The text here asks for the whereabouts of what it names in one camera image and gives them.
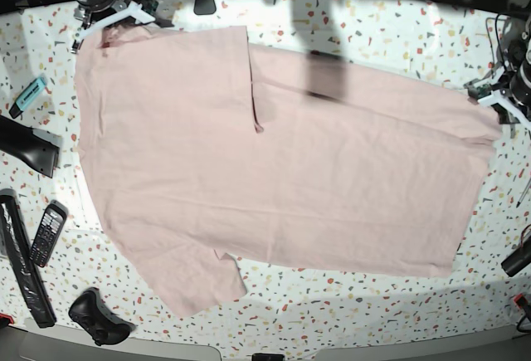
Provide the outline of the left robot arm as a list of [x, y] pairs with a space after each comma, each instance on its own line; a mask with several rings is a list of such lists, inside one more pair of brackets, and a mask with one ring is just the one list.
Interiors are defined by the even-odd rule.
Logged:
[[530, 14], [498, 13], [493, 31], [493, 67], [465, 89], [474, 102], [494, 109], [501, 124], [530, 130]]

